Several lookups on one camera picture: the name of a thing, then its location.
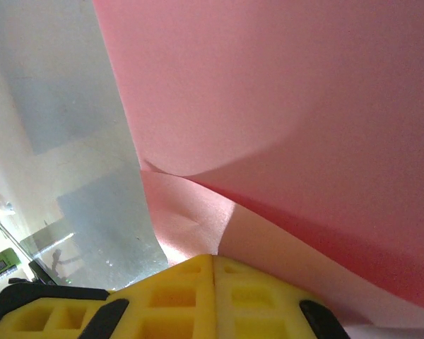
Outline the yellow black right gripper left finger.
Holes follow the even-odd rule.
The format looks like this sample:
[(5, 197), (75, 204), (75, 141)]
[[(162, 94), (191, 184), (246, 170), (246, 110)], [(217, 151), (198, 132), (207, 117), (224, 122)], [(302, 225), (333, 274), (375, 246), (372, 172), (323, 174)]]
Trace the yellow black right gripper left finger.
[(214, 338), (212, 255), (199, 255), (113, 292), (87, 338)]

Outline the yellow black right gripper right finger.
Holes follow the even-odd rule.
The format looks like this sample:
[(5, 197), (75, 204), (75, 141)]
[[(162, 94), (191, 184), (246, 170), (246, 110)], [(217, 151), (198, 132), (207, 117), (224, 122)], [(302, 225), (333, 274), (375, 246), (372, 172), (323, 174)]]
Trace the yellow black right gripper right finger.
[(219, 338), (348, 338), (310, 292), (243, 263), (213, 257)]

